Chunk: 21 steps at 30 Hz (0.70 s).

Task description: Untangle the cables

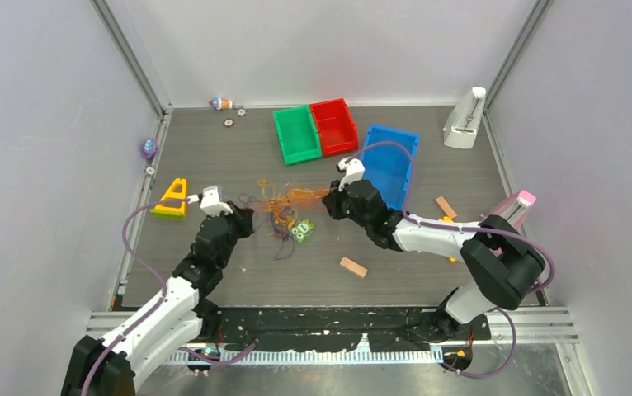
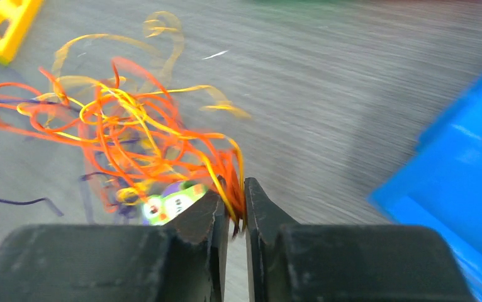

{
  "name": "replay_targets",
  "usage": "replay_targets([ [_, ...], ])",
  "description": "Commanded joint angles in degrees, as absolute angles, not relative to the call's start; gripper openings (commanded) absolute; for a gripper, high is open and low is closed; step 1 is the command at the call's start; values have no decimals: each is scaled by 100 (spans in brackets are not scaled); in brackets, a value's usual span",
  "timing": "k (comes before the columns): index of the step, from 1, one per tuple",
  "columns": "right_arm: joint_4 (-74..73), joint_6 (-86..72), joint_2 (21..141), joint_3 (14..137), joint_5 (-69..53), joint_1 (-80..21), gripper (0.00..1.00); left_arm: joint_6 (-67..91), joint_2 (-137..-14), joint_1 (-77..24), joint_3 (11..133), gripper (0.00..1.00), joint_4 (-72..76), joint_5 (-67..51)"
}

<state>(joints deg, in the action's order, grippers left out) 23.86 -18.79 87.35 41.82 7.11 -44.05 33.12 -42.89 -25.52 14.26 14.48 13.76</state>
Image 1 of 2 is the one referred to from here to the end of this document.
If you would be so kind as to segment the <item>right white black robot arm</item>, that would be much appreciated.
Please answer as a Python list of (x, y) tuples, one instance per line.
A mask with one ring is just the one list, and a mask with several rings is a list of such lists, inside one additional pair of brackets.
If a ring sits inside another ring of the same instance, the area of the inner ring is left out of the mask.
[(379, 248), (427, 252), (466, 265), (472, 281), (450, 292), (427, 323), (442, 341), (460, 337), (491, 309), (517, 309), (547, 265), (526, 238), (495, 214), (479, 223), (426, 219), (390, 209), (366, 180), (346, 186), (333, 181), (322, 202), (332, 219), (350, 219)]

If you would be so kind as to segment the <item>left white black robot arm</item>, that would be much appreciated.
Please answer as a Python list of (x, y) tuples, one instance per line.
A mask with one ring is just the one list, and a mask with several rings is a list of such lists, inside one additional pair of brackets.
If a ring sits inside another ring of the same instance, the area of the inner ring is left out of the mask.
[(221, 282), (237, 241), (251, 236), (254, 211), (223, 203), (200, 224), (190, 251), (160, 291), (122, 324), (73, 347), (63, 395), (135, 395), (145, 380), (189, 341), (212, 340), (217, 306), (207, 299)]

